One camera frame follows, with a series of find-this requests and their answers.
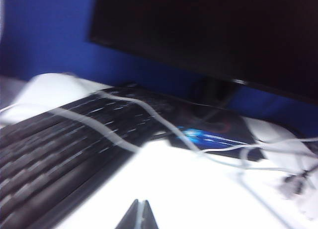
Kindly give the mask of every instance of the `keyboard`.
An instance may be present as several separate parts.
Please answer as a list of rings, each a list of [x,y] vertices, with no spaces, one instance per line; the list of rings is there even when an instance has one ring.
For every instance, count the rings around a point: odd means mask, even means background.
[[[142,89],[104,91],[142,100],[168,120],[176,112],[171,100]],[[62,108],[91,117],[138,146],[164,128],[139,105],[98,94]],[[1,229],[51,228],[132,154],[89,126],[49,112],[3,128]]]

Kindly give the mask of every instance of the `monitor screen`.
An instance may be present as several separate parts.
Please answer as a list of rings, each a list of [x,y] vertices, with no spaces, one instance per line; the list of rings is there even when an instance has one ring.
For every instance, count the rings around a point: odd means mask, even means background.
[[[318,103],[318,0],[96,0],[90,39]]]

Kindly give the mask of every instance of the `white desk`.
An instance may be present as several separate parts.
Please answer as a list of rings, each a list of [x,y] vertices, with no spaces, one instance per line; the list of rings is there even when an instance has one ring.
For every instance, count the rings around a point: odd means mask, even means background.
[[[30,82],[15,103],[58,107],[86,96],[85,90],[74,84],[71,76],[41,75]],[[106,87],[89,84],[95,90]],[[22,108],[11,109],[1,117],[17,122],[40,113]],[[223,156],[212,157],[239,162]],[[254,164],[276,166],[268,160]],[[275,187],[282,175],[249,171],[244,181],[292,228],[318,228],[317,220],[309,221],[293,201],[284,200],[278,193]],[[135,199],[149,200],[160,229],[286,228],[242,186],[237,169],[171,147],[165,140],[147,143],[56,228],[113,229]]]

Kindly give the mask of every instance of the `cord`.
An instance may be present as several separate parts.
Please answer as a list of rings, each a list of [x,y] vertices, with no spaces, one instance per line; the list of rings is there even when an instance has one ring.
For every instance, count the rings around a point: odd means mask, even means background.
[[[103,125],[99,121],[96,121],[93,118],[75,113],[73,111],[70,111],[70,110],[67,110],[67,109],[64,109],[61,107],[58,107],[58,108],[55,108],[52,110],[51,109],[48,110],[46,106],[38,105],[38,104],[13,104],[13,105],[10,105],[10,106],[7,106],[7,107],[1,109],[0,112],[6,111],[8,109],[11,109],[13,107],[17,107],[20,105],[28,105],[28,106],[33,106],[33,107],[34,106],[35,107],[43,107],[44,109],[47,110],[47,112],[52,113],[54,115],[62,116],[62,117],[65,117],[65,118],[73,120],[73,121],[82,122],[83,124],[93,128],[97,132],[101,133],[105,138],[107,138],[109,141],[111,141],[115,145],[118,145],[118,146],[120,146],[128,151],[136,153],[137,151],[140,150],[140,147],[133,145],[132,143],[129,143],[128,141],[124,140],[119,135],[117,135],[113,130],[111,130],[107,126]]]
[[[294,229],[286,220],[284,220],[274,209],[272,209],[254,190],[252,190],[243,179],[244,171],[238,173],[238,181],[253,197],[258,200],[274,217],[276,217],[286,228]]]

